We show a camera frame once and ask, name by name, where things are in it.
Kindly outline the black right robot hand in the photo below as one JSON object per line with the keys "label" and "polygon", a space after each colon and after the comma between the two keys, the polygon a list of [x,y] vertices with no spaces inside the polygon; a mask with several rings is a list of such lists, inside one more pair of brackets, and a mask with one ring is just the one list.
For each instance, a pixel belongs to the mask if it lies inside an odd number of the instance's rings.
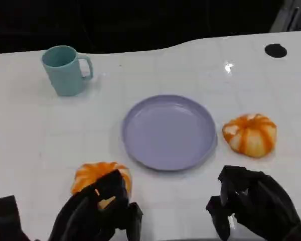
{"label": "black right robot hand", "polygon": [[206,210],[221,240],[231,234],[229,218],[265,240],[283,240],[301,223],[296,208],[271,176],[240,166],[224,166],[218,176],[219,196],[212,196]]}

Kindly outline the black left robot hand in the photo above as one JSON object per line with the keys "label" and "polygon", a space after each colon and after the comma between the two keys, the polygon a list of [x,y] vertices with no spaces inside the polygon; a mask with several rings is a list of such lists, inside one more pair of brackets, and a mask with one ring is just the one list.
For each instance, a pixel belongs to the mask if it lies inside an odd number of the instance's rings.
{"label": "black left robot hand", "polygon": [[117,229],[140,240],[142,211],[130,202],[125,180],[114,170],[74,194],[59,212],[49,240],[111,240]]}

